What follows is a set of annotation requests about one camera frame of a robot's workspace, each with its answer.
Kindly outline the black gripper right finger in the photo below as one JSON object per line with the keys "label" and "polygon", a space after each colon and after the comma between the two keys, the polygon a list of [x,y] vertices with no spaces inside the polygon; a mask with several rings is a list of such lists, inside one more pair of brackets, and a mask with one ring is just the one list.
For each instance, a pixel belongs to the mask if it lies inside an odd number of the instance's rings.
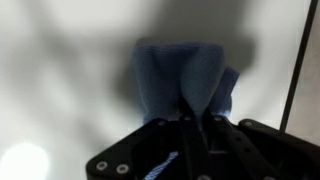
{"label": "black gripper right finger", "polygon": [[320,147],[252,119],[205,111],[215,180],[320,180]]}

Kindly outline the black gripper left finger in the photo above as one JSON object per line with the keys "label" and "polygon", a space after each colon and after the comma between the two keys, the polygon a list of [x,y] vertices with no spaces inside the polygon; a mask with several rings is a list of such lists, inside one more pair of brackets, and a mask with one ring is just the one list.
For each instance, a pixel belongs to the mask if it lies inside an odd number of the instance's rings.
{"label": "black gripper left finger", "polygon": [[210,180],[210,155],[188,103],[177,121],[155,119],[90,159],[87,180]]}

